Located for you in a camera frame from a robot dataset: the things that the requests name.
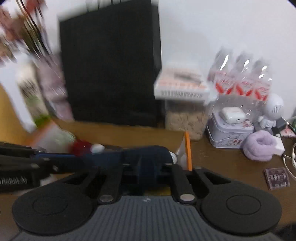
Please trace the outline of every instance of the black circular disc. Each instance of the black circular disc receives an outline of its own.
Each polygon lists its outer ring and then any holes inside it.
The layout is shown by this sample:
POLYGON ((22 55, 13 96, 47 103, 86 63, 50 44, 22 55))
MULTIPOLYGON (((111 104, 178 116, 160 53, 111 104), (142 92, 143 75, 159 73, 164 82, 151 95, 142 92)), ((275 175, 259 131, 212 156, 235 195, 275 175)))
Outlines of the black circular disc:
POLYGON ((281 205, 273 195, 239 182, 215 186, 200 209, 212 225, 234 235, 262 234, 281 218, 281 205))
POLYGON ((37 235, 58 235, 83 225, 93 212, 92 200, 77 186, 57 183, 19 197, 12 214, 20 229, 37 235))

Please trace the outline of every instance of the red and white label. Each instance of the red and white label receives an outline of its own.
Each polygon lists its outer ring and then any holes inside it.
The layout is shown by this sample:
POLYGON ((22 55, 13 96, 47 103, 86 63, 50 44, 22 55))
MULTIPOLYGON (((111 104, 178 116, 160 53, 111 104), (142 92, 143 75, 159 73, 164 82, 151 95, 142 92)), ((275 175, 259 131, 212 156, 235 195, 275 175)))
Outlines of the red and white label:
POLYGON ((255 81, 249 78, 243 78, 237 82, 236 93, 242 96, 251 96, 255 87, 255 81))
POLYGON ((271 84, 266 81, 258 81, 255 88, 255 97, 257 100, 266 100, 271 88, 271 84))
POLYGON ((235 81, 228 73, 218 71, 215 74, 214 83, 220 94, 231 94, 234 90, 235 81))

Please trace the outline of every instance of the purple card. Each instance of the purple card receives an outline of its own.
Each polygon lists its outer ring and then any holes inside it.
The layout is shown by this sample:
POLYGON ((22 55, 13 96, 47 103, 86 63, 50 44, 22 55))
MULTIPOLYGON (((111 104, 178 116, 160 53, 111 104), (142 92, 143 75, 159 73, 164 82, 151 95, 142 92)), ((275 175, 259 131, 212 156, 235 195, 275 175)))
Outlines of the purple card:
POLYGON ((290 186, 289 176, 284 167, 265 169, 264 173, 270 190, 290 186))

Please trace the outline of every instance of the white bottle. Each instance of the white bottle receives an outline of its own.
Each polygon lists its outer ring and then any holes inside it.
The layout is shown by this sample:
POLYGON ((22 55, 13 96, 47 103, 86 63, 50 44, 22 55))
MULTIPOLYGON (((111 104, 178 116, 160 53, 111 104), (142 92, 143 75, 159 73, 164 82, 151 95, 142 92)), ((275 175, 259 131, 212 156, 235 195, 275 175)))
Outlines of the white bottle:
POLYGON ((242 52, 236 59, 231 76, 235 79, 235 94, 239 96, 251 97, 255 87, 255 81, 250 78, 250 66, 252 56, 242 52))
POLYGON ((220 94, 231 94, 235 81, 229 76, 232 68, 232 51, 222 48, 216 55, 207 80, 213 82, 220 94))
POLYGON ((255 98, 266 101, 272 84, 270 65, 264 59, 257 60, 253 66, 251 75, 256 80, 255 98))

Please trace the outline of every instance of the yellow object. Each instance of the yellow object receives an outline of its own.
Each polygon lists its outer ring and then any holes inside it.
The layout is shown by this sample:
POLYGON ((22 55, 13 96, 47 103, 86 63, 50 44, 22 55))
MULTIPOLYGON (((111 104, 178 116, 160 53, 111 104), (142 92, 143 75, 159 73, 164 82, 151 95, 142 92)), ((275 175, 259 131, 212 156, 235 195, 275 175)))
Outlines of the yellow object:
POLYGON ((7 93, 0 84, 0 141, 26 145, 28 135, 15 114, 7 93))

